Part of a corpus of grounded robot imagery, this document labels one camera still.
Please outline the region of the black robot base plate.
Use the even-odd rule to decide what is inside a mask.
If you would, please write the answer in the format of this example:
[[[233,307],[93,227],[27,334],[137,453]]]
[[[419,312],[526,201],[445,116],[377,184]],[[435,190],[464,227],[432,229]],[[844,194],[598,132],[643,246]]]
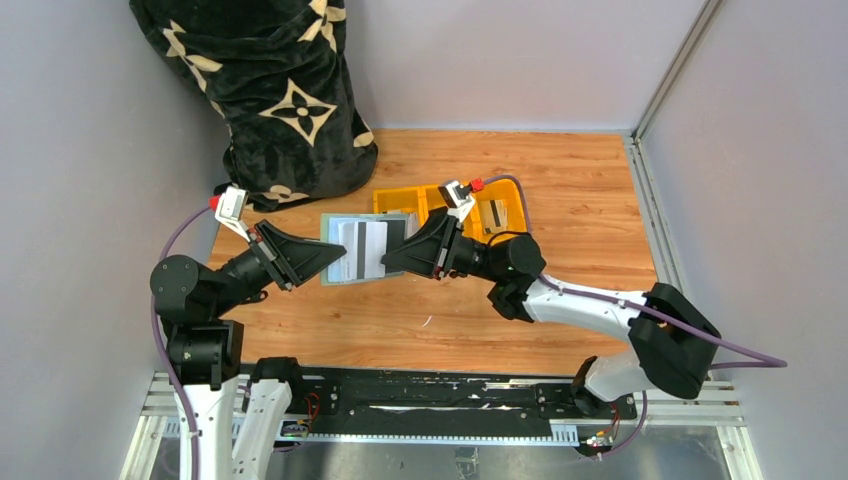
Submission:
[[[288,410],[315,409],[312,433],[383,438],[542,439],[556,420],[632,420],[628,396],[592,400],[566,377],[304,367]]]

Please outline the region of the white card with magnetic stripe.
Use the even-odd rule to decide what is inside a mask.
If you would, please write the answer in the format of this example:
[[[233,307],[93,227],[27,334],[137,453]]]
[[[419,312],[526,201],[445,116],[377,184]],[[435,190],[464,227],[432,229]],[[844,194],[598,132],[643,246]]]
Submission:
[[[387,267],[381,258],[386,253],[387,226],[383,220],[333,217],[327,223],[327,240],[342,245],[347,253],[327,269],[328,284],[361,283],[382,279]]]

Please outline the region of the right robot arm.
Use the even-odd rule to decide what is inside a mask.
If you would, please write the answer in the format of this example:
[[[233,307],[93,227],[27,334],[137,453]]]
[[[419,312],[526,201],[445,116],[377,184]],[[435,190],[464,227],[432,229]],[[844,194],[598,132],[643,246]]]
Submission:
[[[410,238],[388,250],[383,263],[422,277],[476,277],[491,282],[487,298],[508,320],[559,323],[627,343],[625,352],[591,356],[572,381],[588,404],[658,389],[672,397],[699,396],[715,358],[718,330],[675,286],[613,291],[545,274],[539,244],[528,232],[500,232],[487,242],[464,234],[447,208],[430,213]]]

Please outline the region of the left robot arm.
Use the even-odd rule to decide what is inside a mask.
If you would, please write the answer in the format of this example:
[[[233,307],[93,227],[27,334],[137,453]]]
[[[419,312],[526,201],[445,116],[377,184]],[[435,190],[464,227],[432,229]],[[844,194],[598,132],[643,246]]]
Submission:
[[[217,270],[168,255],[150,276],[157,347],[178,407],[183,479],[265,478],[284,414],[308,401],[296,358],[262,358],[246,384],[241,428],[233,429],[245,327],[225,316],[262,301],[271,284],[283,291],[304,284],[346,250],[267,221],[247,238],[247,250]]]

